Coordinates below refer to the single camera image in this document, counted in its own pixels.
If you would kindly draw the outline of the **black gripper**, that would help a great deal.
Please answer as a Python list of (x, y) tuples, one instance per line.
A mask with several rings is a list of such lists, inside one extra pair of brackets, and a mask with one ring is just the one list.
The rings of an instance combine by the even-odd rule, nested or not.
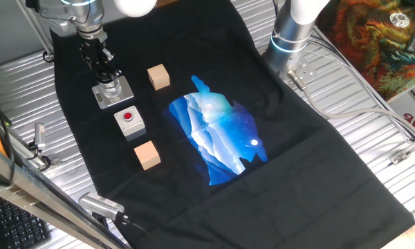
[(87, 40), (80, 45), (82, 60), (89, 66), (95, 75), (102, 72), (102, 82), (116, 80), (122, 71), (115, 63), (113, 55), (107, 48), (106, 42), (99, 39)]

